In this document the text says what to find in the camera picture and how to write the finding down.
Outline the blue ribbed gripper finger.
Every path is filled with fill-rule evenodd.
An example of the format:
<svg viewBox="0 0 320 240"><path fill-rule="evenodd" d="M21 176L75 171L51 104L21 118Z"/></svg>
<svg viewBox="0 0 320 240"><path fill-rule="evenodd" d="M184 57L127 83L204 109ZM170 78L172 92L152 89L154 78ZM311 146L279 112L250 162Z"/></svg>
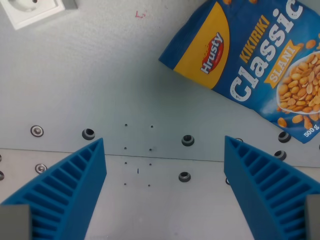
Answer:
<svg viewBox="0 0 320 240"><path fill-rule="evenodd" d="M320 184L258 148L224 138L224 174L256 240L305 240L305 201Z"/></svg>
<svg viewBox="0 0 320 240"><path fill-rule="evenodd" d="M28 205L33 240L83 240L107 167L102 138L30 180L1 205Z"/></svg>

